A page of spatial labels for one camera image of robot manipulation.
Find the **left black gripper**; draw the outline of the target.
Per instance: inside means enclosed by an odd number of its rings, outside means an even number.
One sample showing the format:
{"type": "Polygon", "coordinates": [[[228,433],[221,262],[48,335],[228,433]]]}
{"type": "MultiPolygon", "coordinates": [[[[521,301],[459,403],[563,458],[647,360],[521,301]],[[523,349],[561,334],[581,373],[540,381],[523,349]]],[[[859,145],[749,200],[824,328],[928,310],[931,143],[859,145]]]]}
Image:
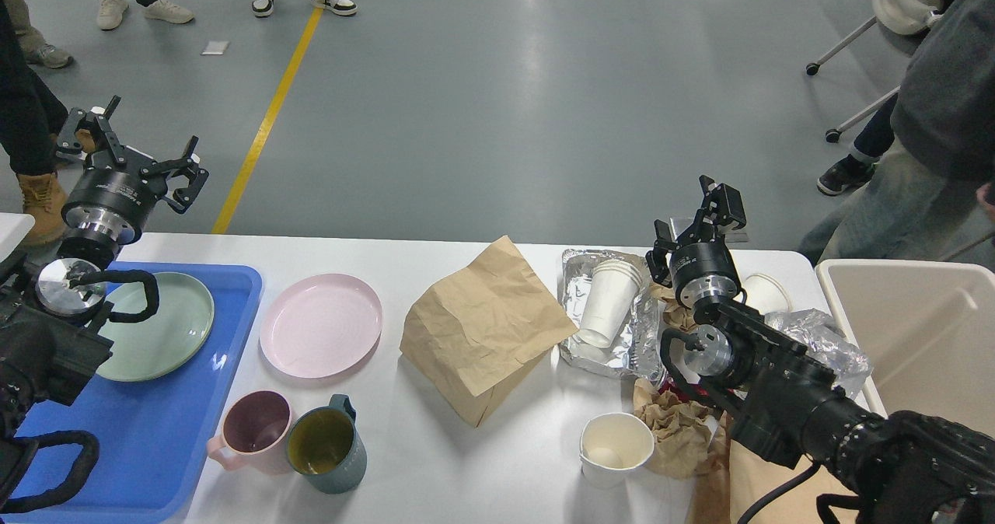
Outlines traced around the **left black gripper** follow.
{"type": "Polygon", "coordinates": [[[159,201],[185,215],[210,176],[194,152],[199,137],[189,139],[180,158],[162,162],[136,148],[124,148],[110,126],[120,102],[121,96],[111,96],[105,107],[71,107],[54,140],[57,153],[65,158],[96,160],[86,167],[61,210],[73,229],[113,213],[113,225],[141,231],[159,201]],[[186,186],[170,190],[173,178],[185,178],[186,186]]]}

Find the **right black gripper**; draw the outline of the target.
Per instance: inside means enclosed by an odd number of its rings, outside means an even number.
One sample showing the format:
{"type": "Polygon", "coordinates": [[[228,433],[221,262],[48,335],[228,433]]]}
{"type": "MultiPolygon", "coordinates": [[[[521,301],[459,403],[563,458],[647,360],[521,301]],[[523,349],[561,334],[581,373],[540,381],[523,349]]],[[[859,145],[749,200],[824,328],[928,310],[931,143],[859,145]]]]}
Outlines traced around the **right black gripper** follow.
{"type": "Polygon", "coordinates": [[[742,293],[726,236],[746,227],[742,195],[731,185],[699,176],[703,201],[692,222],[692,241],[679,244],[667,222],[656,219],[656,240],[644,255],[651,280],[674,288],[679,304],[694,307],[704,299],[732,300],[742,293]]]}

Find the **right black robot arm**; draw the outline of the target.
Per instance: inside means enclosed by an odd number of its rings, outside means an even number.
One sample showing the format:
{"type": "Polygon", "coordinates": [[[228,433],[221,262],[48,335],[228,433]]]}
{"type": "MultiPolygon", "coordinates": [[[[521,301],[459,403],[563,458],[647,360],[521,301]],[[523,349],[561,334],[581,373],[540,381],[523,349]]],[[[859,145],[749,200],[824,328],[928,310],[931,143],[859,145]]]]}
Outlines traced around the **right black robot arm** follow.
{"type": "Polygon", "coordinates": [[[742,195],[708,176],[700,187],[692,224],[672,236],[656,222],[646,255],[651,279],[672,288],[697,323],[693,333],[662,329],[662,364],[690,399],[730,414],[731,437],[749,451],[785,467],[812,461],[740,522],[825,468],[850,490],[817,497],[825,523],[835,523],[835,508],[857,510],[860,523],[991,523],[992,438],[908,410],[881,417],[850,400],[805,344],[737,301],[742,283],[724,237],[747,222],[742,195]]]}

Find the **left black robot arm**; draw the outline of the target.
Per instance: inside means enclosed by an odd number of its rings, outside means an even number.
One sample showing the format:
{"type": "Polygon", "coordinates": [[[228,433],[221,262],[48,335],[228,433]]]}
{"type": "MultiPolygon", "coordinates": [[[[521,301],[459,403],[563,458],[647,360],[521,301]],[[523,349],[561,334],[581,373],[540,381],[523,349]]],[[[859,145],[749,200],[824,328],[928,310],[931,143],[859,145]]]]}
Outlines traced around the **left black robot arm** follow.
{"type": "Polygon", "coordinates": [[[102,110],[75,107],[59,144],[81,151],[79,130],[95,139],[95,152],[61,209],[67,233],[57,257],[44,266],[14,253],[2,262],[1,383],[3,513],[24,513],[64,503],[79,493],[95,468],[100,444],[88,431],[19,435],[29,410],[52,400],[71,406],[111,356],[106,323],[138,323],[159,311],[159,286],[141,270],[113,270],[120,249],[142,237],[156,203],[180,213],[195,202],[209,173],[190,138],[178,159],[157,160],[122,145],[110,126],[120,97],[102,110]],[[56,487],[15,498],[13,492],[41,449],[78,445],[79,454],[56,487]]]}

